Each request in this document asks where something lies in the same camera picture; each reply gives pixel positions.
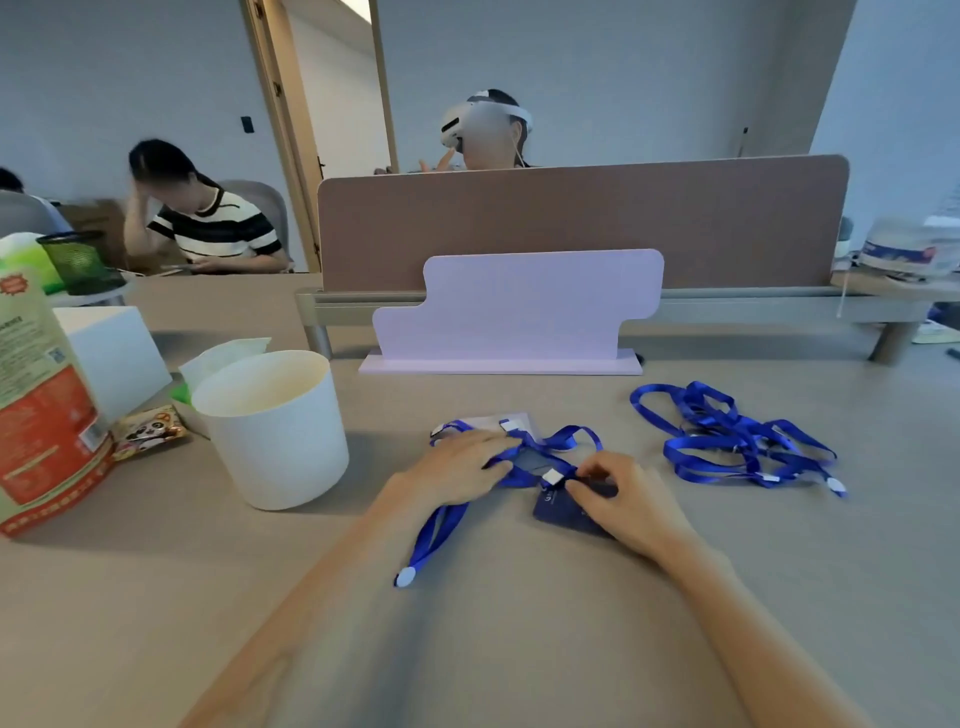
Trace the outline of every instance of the dark blue card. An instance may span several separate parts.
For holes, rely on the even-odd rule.
[[[588,486],[594,493],[603,497],[616,495],[616,486],[598,480],[591,480]],[[580,507],[576,500],[565,488],[551,488],[541,490],[534,506],[534,518],[544,523],[552,523],[560,528],[572,528],[594,536],[612,538],[603,528],[587,515],[587,511]]]

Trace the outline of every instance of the pink stand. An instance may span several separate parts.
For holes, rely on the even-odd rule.
[[[654,250],[439,255],[423,266],[426,301],[379,308],[382,354],[360,371],[637,375],[620,325],[660,304]]]

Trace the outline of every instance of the black and white striped shirt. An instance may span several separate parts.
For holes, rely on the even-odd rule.
[[[282,250],[274,226],[253,203],[217,190],[207,209],[184,215],[163,206],[147,230],[176,241],[188,260],[212,257],[253,257]]]

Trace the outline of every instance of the chair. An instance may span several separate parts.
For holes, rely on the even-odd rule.
[[[259,207],[274,226],[276,237],[283,246],[284,252],[289,254],[287,204],[283,201],[283,195],[268,184],[253,180],[223,180],[219,184],[227,192],[240,195],[244,200]]]
[[[20,192],[0,190],[0,237],[12,232],[52,235],[59,231],[42,201]]]

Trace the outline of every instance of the vr headset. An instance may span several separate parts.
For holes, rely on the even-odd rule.
[[[490,98],[487,91],[478,91],[462,104],[448,109],[440,126],[440,141],[445,147],[463,152],[464,129],[489,129],[496,123],[495,116],[523,119],[527,133],[533,130],[534,119],[527,109],[513,104],[501,104]]]

